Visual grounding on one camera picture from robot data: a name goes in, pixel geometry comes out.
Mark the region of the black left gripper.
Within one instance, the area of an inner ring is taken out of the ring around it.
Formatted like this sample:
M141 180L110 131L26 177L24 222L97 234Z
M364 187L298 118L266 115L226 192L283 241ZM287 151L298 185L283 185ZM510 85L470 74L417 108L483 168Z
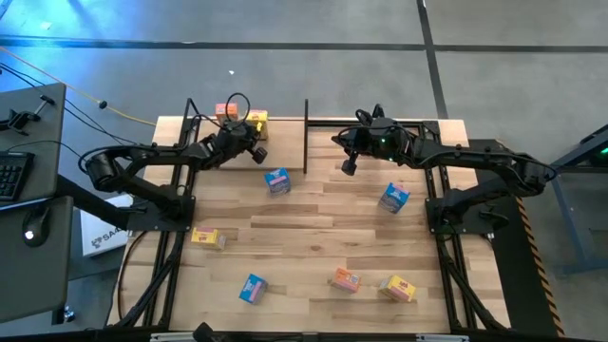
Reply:
M216 148L224 160L230 160L247 151L256 164L262 164L268 152L258 146L258 130L248 124L237 121L224 121L216 137Z

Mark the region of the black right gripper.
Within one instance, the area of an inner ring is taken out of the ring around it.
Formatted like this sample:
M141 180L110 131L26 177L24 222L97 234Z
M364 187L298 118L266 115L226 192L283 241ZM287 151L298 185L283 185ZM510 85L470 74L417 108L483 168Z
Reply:
M355 173L357 153L385 161L406 161L409 157L409 132L389 118L378 118L370 125L356 129L354 126L346 127L332 136L332 141L340 145L348 155L341 166L342 172L347 176Z

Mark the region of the blue Rice Krispies cereal box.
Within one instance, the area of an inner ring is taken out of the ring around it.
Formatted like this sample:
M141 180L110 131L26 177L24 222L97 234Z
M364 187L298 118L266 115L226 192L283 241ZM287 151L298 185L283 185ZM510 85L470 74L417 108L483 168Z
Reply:
M268 282L265 279L258 275L249 274L238 297L249 304L257 304L267 287Z
M378 205L390 213L397 214L408 202L410 192L402 186L390 182Z
M264 175L271 196L278 196L291 191L291 180L284 167L270 171Z

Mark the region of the yellow Corn Pops cereal box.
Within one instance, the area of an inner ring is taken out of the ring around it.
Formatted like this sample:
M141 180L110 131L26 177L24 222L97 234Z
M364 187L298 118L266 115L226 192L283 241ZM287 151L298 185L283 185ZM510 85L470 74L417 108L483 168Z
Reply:
M262 141L268 140L268 112L266 110L251 109L246 118L246 123L256 130Z
M218 230L212 228L194 228L191 241L205 249L223 250L226 237Z
M394 301L410 302L416 288L399 275L391 275L384 279L378 287L378 292Z

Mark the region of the orange Mini-Wheats cereal box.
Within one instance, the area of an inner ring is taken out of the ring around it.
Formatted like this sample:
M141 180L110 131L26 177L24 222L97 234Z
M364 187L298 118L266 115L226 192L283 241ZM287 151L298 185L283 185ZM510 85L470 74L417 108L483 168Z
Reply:
M350 294L357 293L360 287L361 277L347 269L337 268L332 276L330 285Z
M225 121L235 122L238 120L238 105L236 103L216 104L216 119L220 125Z

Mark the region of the white printed box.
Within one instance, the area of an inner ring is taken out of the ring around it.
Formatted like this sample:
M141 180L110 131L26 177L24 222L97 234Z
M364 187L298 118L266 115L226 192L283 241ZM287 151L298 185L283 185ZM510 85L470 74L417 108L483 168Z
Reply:
M80 211L80 219L84 257L94 257L124 247L132 236L131 232L111 226L84 210Z

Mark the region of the black mat with hazard stripe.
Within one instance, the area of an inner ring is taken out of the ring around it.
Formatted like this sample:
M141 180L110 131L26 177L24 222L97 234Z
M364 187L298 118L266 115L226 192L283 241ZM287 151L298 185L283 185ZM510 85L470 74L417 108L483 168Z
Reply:
M509 219L492 242L511 327L519 333L564 337L557 303L526 214L517 197L495 200Z

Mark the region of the grey computer desk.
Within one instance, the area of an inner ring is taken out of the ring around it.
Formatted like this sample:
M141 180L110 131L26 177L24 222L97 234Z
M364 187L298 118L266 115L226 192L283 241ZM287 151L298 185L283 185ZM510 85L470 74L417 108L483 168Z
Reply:
M0 152L35 155L28 179L14 201L0 201L0 323L63 308L67 301L67 273L73 201L60 197L58 166L66 88L61 84L0 92L0 120L10 110L34 111L47 95L56 105L46 106L39 122L28 122L27 136L0 131ZM46 242L24 243L22 224L36 206L50 209Z

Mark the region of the black computer mouse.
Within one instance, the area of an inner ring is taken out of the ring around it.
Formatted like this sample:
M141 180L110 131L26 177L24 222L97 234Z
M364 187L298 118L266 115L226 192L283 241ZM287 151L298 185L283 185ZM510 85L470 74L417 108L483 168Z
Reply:
M28 247L43 245L49 234L48 220L50 209L46 206L36 206L23 219L22 233L24 243Z

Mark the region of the black desk clamp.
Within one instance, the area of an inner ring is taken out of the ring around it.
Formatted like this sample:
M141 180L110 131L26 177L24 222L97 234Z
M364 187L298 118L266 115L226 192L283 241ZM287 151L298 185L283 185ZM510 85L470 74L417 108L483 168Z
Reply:
M56 102L47 95L40 96L41 103L34 111L20 111L13 109L9 111L9 117L5 120L0 120L0 131L12 130L18 134L27 136L28 133L23 130L28 122L39 122L41 120L40 113L46 106L56 105Z

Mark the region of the black keyboard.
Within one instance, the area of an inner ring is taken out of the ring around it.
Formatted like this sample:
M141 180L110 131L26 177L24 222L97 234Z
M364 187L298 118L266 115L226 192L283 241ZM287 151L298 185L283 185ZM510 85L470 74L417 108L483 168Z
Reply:
M29 152L0 152L0 201L19 198L34 157Z

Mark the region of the black aluminium table frame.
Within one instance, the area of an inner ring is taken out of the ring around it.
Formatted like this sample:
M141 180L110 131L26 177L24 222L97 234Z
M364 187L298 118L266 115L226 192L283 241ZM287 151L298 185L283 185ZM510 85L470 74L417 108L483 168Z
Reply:
M304 127L286 122L287 140L303 160ZM200 173L194 184L198 227L220 230L221 251L186 241L169 326L192 330L304 333L445 333L449 329L438 248L428 230L427 177L387 161L363 158L342 173L344 152L332 135L337 118L309 128L308 174L292 189L268 193L259 170ZM393 214L378 205L390 182L410 192ZM361 277L357 293L330 285L337 268ZM238 296L249 274L268 282L257 304ZM410 302L378 292L389 276L415 288Z

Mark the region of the silver edge bracket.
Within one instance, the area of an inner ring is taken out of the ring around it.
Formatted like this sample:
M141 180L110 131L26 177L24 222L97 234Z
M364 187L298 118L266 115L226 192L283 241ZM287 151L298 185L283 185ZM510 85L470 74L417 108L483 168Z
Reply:
M149 342L198 342L193 332L155 332Z
M467 335L419 333L416 342L470 342Z

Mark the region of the blue metal frame table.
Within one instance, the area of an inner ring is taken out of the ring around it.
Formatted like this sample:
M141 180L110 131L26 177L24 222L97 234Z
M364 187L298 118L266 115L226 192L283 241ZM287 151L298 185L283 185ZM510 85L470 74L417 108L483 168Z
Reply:
M550 270L557 276L608 271L608 124L551 165L557 176L525 202Z

